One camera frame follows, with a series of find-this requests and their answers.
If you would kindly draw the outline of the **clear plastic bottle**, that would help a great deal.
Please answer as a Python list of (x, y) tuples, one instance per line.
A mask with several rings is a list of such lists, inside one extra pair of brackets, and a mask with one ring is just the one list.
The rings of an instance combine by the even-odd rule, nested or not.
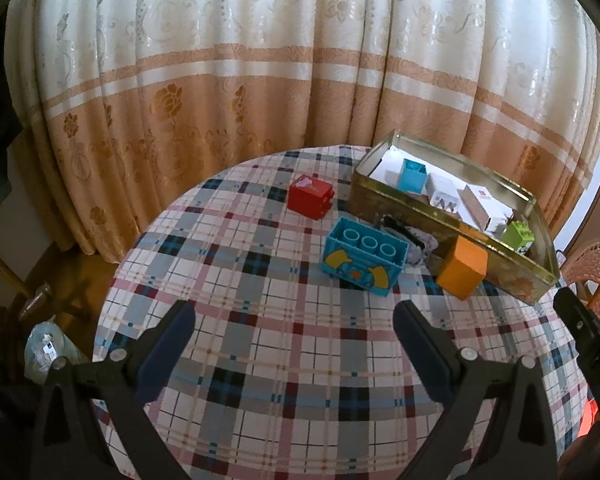
[(61, 356), (71, 364), (88, 362), (86, 355), (67, 337), (52, 316), (31, 330), (24, 347), (24, 376), (43, 385), (53, 362)]

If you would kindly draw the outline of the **orange foam cube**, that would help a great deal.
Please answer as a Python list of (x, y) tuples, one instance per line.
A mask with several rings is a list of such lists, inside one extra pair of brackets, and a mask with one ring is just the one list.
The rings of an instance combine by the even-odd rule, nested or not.
[(488, 257), (479, 245), (457, 237), (443, 259), (436, 284), (459, 300), (466, 300), (486, 278)]

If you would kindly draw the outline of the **green toy brick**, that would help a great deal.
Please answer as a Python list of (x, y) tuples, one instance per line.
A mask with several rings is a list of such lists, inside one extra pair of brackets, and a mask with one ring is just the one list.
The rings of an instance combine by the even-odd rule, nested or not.
[(500, 241), (519, 255), (524, 255), (535, 242), (535, 235), (527, 222), (512, 221), (500, 236)]

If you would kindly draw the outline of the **grey patterned cloth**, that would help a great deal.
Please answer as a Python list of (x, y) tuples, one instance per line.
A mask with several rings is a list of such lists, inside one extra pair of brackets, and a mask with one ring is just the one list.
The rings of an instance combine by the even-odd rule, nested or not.
[(439, 242), (433, 235), (409, 226), (390, 214), (378, 214), (374, 220), (374, 227), (406, 240), (410, 244), (405, 259), (409, 266), (423, 266), (439, 247)]

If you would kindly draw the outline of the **large blue toy brick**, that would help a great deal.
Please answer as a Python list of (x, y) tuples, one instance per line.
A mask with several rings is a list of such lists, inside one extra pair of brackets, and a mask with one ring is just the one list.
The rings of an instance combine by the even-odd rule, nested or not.
[(406, 265), (410, 243), (341, 217), (325, 238), (321, 269), (378, 296), (388, 296)]

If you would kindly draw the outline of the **plaid tablecloth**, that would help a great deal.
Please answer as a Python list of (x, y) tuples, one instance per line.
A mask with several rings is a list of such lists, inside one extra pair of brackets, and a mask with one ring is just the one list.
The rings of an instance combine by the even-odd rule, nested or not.
[[(179, 299), (196, 327), (147, 414), (195, 479), (392, 479), (441, 408), (422, 388), (392, 328), (401, 300), (485, 359), (532, 354), (542, 366), (556, 446), (577, 437), (586, 383), (551, 296), (523, 304), (490, 284), (466, 300), (409, 266), (388, 296), (320, 267), (347, 209), (362, 148), (259, 157), (219, 172), (158, 215), (118, 266), (93, 356), (138, 338)], [(302, 174), (329, 183), (320, 220), (287, 206)]]

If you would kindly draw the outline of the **white cardboard box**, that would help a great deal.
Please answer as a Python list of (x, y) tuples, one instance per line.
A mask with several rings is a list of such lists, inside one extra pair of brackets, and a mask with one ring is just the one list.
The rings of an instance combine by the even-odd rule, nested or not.
[(512, 208), (497, 200), (485, 186), (466, 184), (460, 198), (471, 219), (488, 234), (500, 235), (513, 213)]

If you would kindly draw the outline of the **gold metal tin tray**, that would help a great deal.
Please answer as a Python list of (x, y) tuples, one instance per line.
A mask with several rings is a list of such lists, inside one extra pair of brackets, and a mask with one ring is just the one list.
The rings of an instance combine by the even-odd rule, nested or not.
[[(501, 204), (528, 221), (535, 236), (529, 251), (518, 254), (494, 234), (481, 231), (464, 204), (456, 214), (428, 204), (428, 198), (396, 188), (403, 159), (416, 160), (429, 171), (437, 170), (458, 188), (484, 186)], [(388, 214), (407, 226), (432, 235), (438, 242), (434, 253), (443, 257), (454, 240), (465, 237), (489, 255), (486, 280), (509, 295), (535, 304), (559, 278), (559, 266), (550, 230), (538, 201), (531, 192), (497, 172), (454, 154), (436, 144), (391, 131), (356, 162), (352, 169), (348, 211), (355, 217), (377, 223)]]

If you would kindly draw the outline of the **small blue toy brick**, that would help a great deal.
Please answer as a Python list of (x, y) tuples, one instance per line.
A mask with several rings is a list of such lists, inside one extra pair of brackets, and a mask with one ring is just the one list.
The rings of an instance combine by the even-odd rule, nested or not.
[(404, 158), (396, 188), (401, 192), (420, 194), (427, 179), (427, 168), (420, 162)]

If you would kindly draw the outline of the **white paper liner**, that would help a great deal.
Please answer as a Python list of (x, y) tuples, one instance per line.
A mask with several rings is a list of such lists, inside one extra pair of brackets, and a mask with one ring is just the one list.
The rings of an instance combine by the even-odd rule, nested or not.
[(402, 148), (389, 148), (370, 177), (495, 237), (506, 230), (513, 217), (513, 209), (485, 186), (467, 183)]

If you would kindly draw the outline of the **red toy brick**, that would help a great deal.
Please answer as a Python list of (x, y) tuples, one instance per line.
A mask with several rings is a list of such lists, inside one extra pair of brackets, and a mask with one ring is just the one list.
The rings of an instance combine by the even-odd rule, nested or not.
[(287, 206), (312, 220), (320, 220), (332, 208), (334, 188), (316, 177), (302, 174), (289, 185)]

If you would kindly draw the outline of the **beige floral curtain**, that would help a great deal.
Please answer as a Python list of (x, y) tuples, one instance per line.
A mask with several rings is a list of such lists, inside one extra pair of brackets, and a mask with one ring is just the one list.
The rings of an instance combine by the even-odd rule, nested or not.
[(550, 232), (600, 161), (577, 0), (12, 0), (5, 68), (61, 247), (120, 261), (238, 162), (392, 130), (531, 191)]

